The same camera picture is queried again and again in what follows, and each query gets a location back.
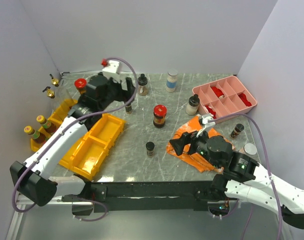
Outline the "green-label sauce bottle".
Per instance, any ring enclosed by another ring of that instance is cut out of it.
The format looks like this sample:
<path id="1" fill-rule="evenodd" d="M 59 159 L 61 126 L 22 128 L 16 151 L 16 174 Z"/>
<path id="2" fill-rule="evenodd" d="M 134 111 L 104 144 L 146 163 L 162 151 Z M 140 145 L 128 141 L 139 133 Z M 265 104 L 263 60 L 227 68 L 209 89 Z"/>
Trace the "green-label sauce bottle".
<path id="1" fill-rule="evenodd" d="M 45 118 L 43 115 L 39 115 L 36 117 L 36 121 L 43 127 L 43 129 L 50 135 L 53 135 L 57 127 L 55 124 L 53 124 L 51 121 L 49 121 L 47 118 Z"/>
<path id="2" fill-rule="evenodd" d="M 37 144 L 44 144 L 47 140 L 46 136 L 43 133 L 35 130 L 30 125 L 24 128 L 24 132 L 29 135 L 31 139 Z"/>

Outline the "tall oil bottle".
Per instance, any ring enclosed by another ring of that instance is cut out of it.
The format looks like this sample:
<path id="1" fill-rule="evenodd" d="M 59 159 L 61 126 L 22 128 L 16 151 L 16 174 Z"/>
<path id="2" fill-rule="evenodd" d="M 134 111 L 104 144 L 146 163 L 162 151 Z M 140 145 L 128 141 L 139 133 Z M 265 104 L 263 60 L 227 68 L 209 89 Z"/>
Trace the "tall oil bottle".
<path id="1" fill-rule="evenodd" d="M 76 99 L 73 99 L 68 89 L 63 85 L 63 80 L 54 77 L 49 74 L 51 78 L 51 84 L 54 86 L 52 98 L 57 98 L 60 102 L 65 102 L 68 106 L 75 105 L 77 103 Z"/>
<path id="2" fill-rule="evenodd" d="M 66 90 L 64 90 L 63 87 L 55 87 L 52 89 L 50 86 L 47 86 L 42 92 L 46 93 L 46 96 L 51 99 L 53 110 L 61 108 L 63 111 L 69 111 L 69 106 L 65 102 L 67 97 Z"/>

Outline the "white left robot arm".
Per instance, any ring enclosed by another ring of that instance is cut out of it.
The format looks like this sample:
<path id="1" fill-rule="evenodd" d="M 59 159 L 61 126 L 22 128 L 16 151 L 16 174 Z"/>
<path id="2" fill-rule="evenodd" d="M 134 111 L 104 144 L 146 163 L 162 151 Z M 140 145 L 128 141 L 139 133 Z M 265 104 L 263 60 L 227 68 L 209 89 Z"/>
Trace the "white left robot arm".
<path id="1" fill-rule="evenodd" d="M 14 192 L 44 206 L 56 196 L 75 195 L 80 201 L 91 197 L 89 181 L 80 175 L 53 178 L 52 173 L 68 150 L 83 137 L 108 111 L 114 101 L 130 104 L 136 95 L 137 79 L 126 78 L 127 89 L 112 77 L 99 73 L 90 78 L 78 101 L 67 114 L 58 130 L 24 163 L 10 166 Z"/>

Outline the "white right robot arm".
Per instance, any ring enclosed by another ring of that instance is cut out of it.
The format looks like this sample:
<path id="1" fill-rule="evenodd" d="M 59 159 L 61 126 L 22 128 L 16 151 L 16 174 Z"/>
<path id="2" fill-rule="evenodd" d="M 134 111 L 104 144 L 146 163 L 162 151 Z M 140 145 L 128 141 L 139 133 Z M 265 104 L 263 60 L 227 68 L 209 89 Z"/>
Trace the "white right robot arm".
<path id="1" fill-rule="evenodd" d="M 280 214 L 284 222 L 304 230 L 304 190 L 269 175 L 256 160 L 234 151 L 222 136 L 209 137 L 206 131 L 185 132 L 169 144 L 178 156 L 189 146 L 188 155 L 199 154 L 223 169 L 222 174 L 215 175 L 208 190 L 214 200 L 227 197 L 253 203 Z"/>

